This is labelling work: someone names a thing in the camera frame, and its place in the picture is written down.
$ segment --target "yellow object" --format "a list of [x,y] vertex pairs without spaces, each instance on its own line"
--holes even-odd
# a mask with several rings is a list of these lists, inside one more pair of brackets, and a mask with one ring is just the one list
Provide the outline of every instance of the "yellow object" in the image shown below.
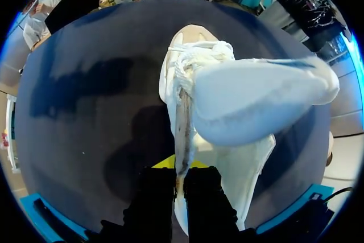
[[[175,155],[172,155],[168,157],[167,159],[161,161],[160,163],[157,163],[153,166],[153,168],[175,168]],[[202,162],[199,162],[198,160],[194,160],[192,167],[198,167],[198,168],[207,168],[208,166],[203,164]]]

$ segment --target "white shirt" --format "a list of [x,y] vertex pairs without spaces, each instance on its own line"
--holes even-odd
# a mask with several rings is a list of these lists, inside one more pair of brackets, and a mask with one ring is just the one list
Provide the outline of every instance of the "white shirt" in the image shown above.
[[[49,7],[55,7],[59,3],[59,0],[43,0],[42,3]],[[44,13],[36,13],[33,16],[28,16],[23,30],[23,37],[29,49],[31,49],[35,43],[49,35],[49,29],[44,22],[47,16],[48,14]]]

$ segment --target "blue edge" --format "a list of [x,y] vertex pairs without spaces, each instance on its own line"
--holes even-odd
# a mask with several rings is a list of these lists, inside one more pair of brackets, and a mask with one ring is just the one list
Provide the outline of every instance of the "blue edge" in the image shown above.
[[[278,225],[285,219],[287,219],[290,215],[296,212],[299,208],[301,208],[308,200],[312,197],[320,195],[320,198],[325,199],[330,196],[334,191],[334,188],[327,187],[319,184],[311,185],[306,192],[304,192],[292,205],[290,205],[287,209],[285,209],[282,213],[273,217],[271,220],[268,220],[266,223],[260,225],[257,228],[257,233],[263,233],[272,227]],[[85,228],[77,225],[70,219],[63,216],[60,212],[55,210],[44,198],[42,198],[38,193],[34,193],[32,195],[23,197],[20,199],[20,202],[23,205],[24,210],[28,214],[31,221],[36,226],[37,230],[43,235],[43,237],[47,240],[47,242],[55,242],[62,240],[58,236],[58,234],[44,221],[40,214],[35,210],[33,203],[37,199],[42,199],[43,203],[49,208],[49,210],[60,219],[64,224],[78,233],[85,239],[88,239],[85,235]]]

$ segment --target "dark round table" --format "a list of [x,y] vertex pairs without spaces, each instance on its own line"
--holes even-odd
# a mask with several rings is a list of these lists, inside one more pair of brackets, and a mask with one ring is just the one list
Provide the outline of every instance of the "dark round table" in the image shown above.
[[[255,16],[205,1],[143,0],[80,18],[29,56],[20,82],[16,144],[29,193],[91,230],[102,219],[123,223],[140,169],[174,153],[158,82],[172,37],[188,24],[231,43],[237,59],[311,54]],[[247,227],[321,183],[328,134],[329,107],[315,106],[276,135]]]

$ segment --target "white cloth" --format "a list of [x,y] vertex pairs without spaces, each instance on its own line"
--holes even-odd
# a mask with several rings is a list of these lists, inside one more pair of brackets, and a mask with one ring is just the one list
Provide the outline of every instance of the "white cloth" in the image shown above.
[[[42,3],[49,7],[55,7],[59,3],[59,0],[43,0]],[[23,30],[23,37],[29,49],[31,49],[35,43],[49,35],[49,30],[44,22],[47,16],[48,14],[44,13],[36,13],[33,16],[28,16]]]
[[[179,90],[192,98],[195,160],[216,166],[243,230],[258,176],[275,146],[272,133],[294,123],[311,105],[330,103],[339,91],[338,78],[315,56],[235,60],[226,42],[181,45],[181,35],[169,48],[168,68],[168,54],[163,62],[160,98],[167,104],[173,134]],[[188,235],[182,195],[175,214]]]

